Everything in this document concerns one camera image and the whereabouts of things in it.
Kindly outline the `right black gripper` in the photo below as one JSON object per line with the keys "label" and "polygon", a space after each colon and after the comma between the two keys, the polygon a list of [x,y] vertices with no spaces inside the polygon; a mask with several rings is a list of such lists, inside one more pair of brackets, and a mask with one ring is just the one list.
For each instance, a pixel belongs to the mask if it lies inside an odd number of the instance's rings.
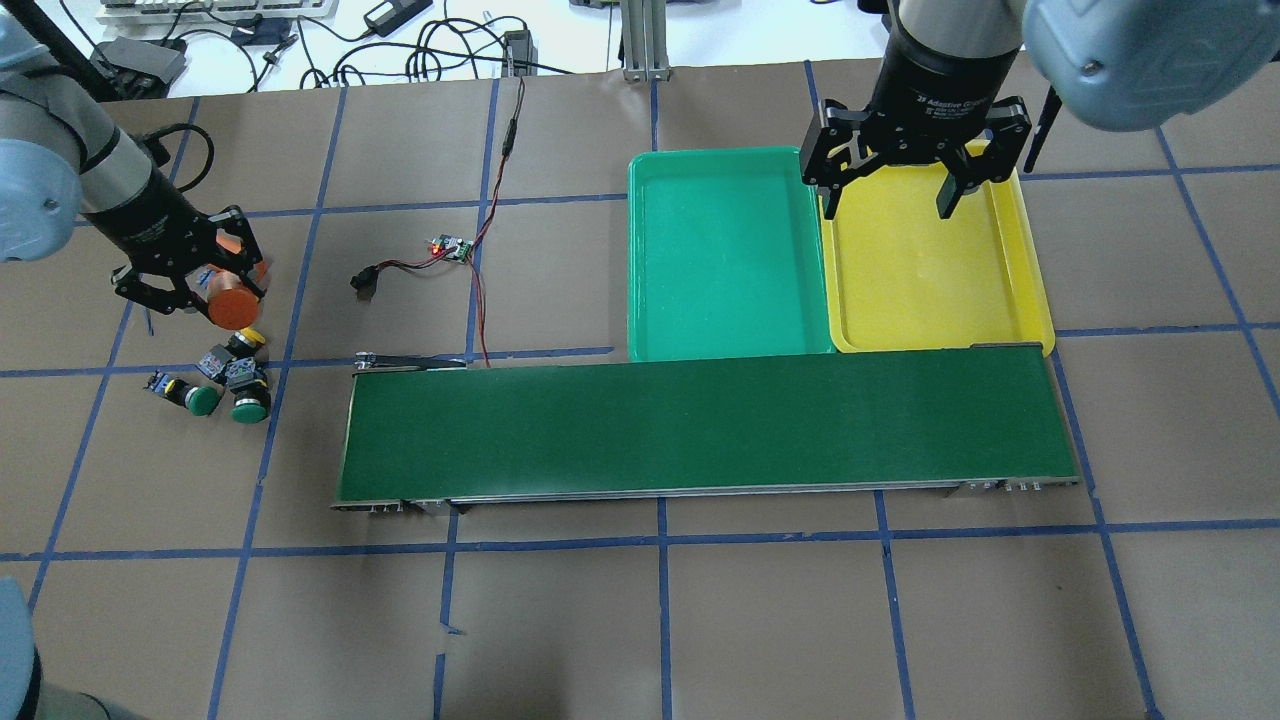
{"label": "right black gripper", "polygon": [[[970,147],[968,142],[984,135],[988,141]],[[815,110],[800,147],[800,176],[820,197],[822,217],[829,222],[854,181],[881,167],[940,161],[946,177],[936,206],[946,220],[964,196],[1012,177],[1029,136],[1030,118],[1019,96],[942,102],[909,95],[861,110],[827,99]]]}

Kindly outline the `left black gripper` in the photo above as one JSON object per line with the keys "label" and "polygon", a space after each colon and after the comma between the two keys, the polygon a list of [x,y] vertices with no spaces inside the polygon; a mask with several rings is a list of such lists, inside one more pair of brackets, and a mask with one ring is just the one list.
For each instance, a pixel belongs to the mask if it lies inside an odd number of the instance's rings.
{"label": "left black gripper", "polygon": [[204,265],[207,301],[233,290],[260,301],[269,286],[268,260],[238,205],[211,217],[178,206],[116,208],[108,213],[108,240],[128,258],[111,274],[115,295],[163,315],[201,313],[187,275]]}

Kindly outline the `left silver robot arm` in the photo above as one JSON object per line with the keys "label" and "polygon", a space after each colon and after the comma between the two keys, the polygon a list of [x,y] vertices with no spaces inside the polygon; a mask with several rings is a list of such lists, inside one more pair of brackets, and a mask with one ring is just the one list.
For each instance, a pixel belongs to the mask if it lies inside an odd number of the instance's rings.
{"label": "left silver robot arm", "polygon": [[9,12],[1,40],[3,260],[49,258],[84,218],[125,255],[115,293],[161,314],[251,325],[268,261],[238,206],[197,210],[161,172],[165,126],[128,135]]}

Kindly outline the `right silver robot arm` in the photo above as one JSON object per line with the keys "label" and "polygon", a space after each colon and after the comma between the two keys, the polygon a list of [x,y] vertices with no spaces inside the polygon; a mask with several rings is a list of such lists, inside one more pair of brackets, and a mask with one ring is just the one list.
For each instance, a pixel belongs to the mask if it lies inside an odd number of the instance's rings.
{"label": "right silver robot arm", "polygon": [[940,164],[937,213],[1032,170],[1057,114],[1153,129],[1277,60],[1275,1],[861,1],[888,41],[870,100],[824,100],[800,178],[832,219],[854,181]]}

